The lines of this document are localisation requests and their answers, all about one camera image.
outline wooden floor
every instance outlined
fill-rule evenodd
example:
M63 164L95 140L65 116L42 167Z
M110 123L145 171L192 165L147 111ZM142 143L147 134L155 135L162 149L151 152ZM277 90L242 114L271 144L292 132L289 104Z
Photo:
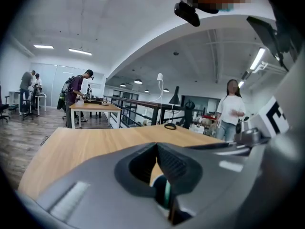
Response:
M18 113L13 113L8 123L0 120L0 165L14 189L18 188L25 169L41 148L41 143L58 127L65 127L62 110L47 108L47 112L44 112L41 108L40 112L40 117L35 116L34 120L28 117L22 121ZM84 112L84 116L88 122L81 123L83 129L110 128L104 114L99 119L90 118L89 112Z

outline white ceiling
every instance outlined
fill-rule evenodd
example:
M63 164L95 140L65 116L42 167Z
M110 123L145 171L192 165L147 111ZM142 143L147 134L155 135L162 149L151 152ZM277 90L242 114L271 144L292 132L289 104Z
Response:
M29 0L11 33L34 55L88 60L103 68L101 72L113 76L157 46L206 30L204 23L194 28L175 16L173 7L178 1ZM266 0L251 0L230 14L274 17ZM202 11L198 15L201 19L213 16ZM39 50L33 44L53 45L54 50ZM68 48L93 55L75 54Z
M224 84L230 79L241 80L260 47L263 44L250 26L202 31L168 42L146 53L119 71L106 84L137 85L133 81L140 78L143 81L140 91L157 91L158 73L163 74L167 85L174 81ZM179 52L179 55L174 56L174 51ZM293 64L289 55L285 55L284 60L288 67ZM266 51L262 61L279 65L269 51ZM262 71L252 74L244 88L250 89L259 79L260 82L267 80L263 75Z

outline ceiling light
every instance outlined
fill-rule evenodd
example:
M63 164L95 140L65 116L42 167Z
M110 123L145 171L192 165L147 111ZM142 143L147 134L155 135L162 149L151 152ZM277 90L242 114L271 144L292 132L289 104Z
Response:
M241 82L238 84L238 87L241 88L243 84L244 84L244 82L241 81Z
M71 51L71 52L83 53L83 54L90 55L90 56L92 55L91 52L84 52L84 51L75 50L75 49L71 49L71 48L69 48L69 51Z
M258 66L258 63L261 60L265 51L266 51L265 48L260 48L259 49L258 54L257 54L256 58L254 59L253 64L250 67L250 70L255 70L256 69L256 67Z
M135 79L134 83L142 84L142 81L140 79Z
M35 48L47 48L47 49L54 49L53 46L44 46L44 45L34 45Z

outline railing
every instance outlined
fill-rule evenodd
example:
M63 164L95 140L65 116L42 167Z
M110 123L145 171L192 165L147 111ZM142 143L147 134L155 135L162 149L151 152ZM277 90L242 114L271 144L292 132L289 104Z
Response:
M130 118L130 113L134 113L138 116L141 116L142 118L144 119L148 119L152 122L151 125L156 125L157 124L157 118L158 118L158 112L161 108L161 124L163 124L163 122L165 121L164 119L164 114L165 114L165 110L183 110L183 108L181 108L180 106L172 106L172 105L169 105L169 104L158 104L158 103L151 103L151 102L146 102L146 101L139 101L139 100L133 100L133 99L128 99L128 98L121 98L121 97L113 97L113 96L104 96L104 100L112 103L113 105L121 108L121 109L124 109L126 110L129 114L126 115L126 114L121 114L121 116L125 117L126 119L128 119L129 121L128 122L133 122L134 125L137 125L137 126L143 126L142 124L136 122L135 120L133 120L132 118ZM147 108L152 108L153 109L153 113L152 113L152 117L148 117L148 116L145 116L145 115L142 115L136 111L133 111L131 110L130 108L126 108L125 106L123 106L123 103L126 102L126 103L131 103L131 104L136 104L136 105L140 105L140 106L144 106L144 107L147 107ZM130 125L128 125L125 121L121 119L121 123L124 124L125 126L127 127L131 127Z

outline woman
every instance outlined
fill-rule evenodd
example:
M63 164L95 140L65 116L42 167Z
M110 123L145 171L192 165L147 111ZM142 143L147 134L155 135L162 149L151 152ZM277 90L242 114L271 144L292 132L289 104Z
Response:
M227 96L222 98L217 108L217 134L216 138L233 141L238 118L243 117L246 109L240 95L236 80L229 80Z

